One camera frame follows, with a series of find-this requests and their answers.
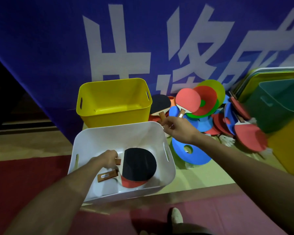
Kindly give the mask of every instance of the hand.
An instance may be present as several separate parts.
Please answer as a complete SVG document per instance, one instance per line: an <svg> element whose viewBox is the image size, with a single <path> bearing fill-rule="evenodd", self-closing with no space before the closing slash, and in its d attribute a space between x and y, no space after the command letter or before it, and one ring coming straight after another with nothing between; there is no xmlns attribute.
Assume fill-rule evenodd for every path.
<svg viewBox="0 0 294 235"><path fill-rule="evenodd" d="M161 125L163 126L165 133L171 135L177 141L182 143L193 145L196 137L200 135L204 136L185 118L169 116L161 122Z"/></svg>
<svg viewBox="0 0 294 235"><path fill-rule="evenodd" d="M118 153L115 150L106 150L104 153L95 158L103 162L103 167L107 169L114 168L116 166L115 159L118 158Z"/></svg>

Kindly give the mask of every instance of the red disc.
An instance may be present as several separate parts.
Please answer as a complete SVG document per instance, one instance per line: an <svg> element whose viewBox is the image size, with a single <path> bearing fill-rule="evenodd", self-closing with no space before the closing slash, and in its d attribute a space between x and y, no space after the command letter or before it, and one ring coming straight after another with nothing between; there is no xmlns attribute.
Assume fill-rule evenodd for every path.
<svg viewBox="0 0 294 235"><path fill-rule="evenodd" d="M201 106L193 113L193 115L201 116L209 113L217 102L216 91L209 86L198 86L195 87L194 90L200 95Z"/></svg>
<svg viewBox="0 0 294 235"><path fill-rule="evenodd" d="M233 135L229 131L228 127L226 126L225 122L223 121L224 119L224 114L223 113L218 113L213 117L213 124L216 126L218 130L220 130L222 133L228 134L228 135Z"/></svg>

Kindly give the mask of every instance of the ping pong paddle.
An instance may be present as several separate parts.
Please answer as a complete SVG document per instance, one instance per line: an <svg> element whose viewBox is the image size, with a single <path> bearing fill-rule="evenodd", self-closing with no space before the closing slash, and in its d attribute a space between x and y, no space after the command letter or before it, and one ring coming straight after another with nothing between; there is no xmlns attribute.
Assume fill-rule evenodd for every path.
<svg viewBox="0 0 294 235"><path fill-rule="evenodd" d="M160 116L152 116L152 115L149 115L149 118L148 118L148 121L154 121L154 122L158 122L160 121L161 118Z"/></svg>
<svg viewBox="0 0 294 235"><path fill-rule="evenodd" d="M244 105L241 104L235 97L235 95L229 91L231 97L230 97L230 102L232 103L233 107L236 109L236 111L245 119L245 120L250 120L251 116L245 109Z"/></svg>
<svg viewBox="0 0 294 235"><path fill-rule="evenodd" d="M267 148L266 134L256 125L244 121L244 119L236 115L238 122L234 126L237 139L249 150L253 152L261 152Z"/></svg>
<svg viewBox="0 0 294 235"><path fill-rule="evenodd" d="M98 182L111 178L126 188L135 188L145 184L156 172L157 162L151 152L142 148L129 148L123 158L116 158L118 169L98 174Z"/></svg>
<svg viewBox="0 0 294 235"><path fill-rule="evenodd" d="M171 101L166 95L156 94L152 97L150 113L152 116L160 116L161 120L165 119L165 114L171 107Z"/></svg>
<svg viewBox="0 0 294 235"><path fill-rule="evenodd" d="M185 113L193 113L200 107L200 95L191 88L181 89L175 98L176 106L179 108L179 118L182 118Z"/></svg>

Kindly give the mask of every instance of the white shoe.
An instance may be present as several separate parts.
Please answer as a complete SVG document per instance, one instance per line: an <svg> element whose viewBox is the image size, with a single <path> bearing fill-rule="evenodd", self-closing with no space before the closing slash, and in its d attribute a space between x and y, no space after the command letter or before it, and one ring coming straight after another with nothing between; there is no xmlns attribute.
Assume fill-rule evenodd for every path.
<svg viewBox="0 0 294 235"><path fill-rule="evenodd" d="M171 214L171 222L174 223L183 223L183 217L179 209L173 208Z"/></svg>
<svg viewBox="0 0 294 235"><path fill-rule="evenodd" d="M148 235L148 232L146 232L145 230L142 230L139 235Z"/></svg>

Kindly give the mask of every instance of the yellow plastic bin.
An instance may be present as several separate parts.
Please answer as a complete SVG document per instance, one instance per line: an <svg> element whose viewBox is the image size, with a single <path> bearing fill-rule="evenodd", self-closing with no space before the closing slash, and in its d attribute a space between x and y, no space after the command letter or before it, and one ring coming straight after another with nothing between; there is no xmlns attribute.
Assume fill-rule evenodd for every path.
<svg viewBox="0 0 294 235"><path fill-rule="evenodd" d="M284 168L294 175L294 120L273 134L268 146Z"/></svg>
<svg viewBox="0 0 294 235"><path fill-rule="evenodd" d="M144 79L87 82L78 92L76 112L95 128L148 121L151 104Z"/></svg>

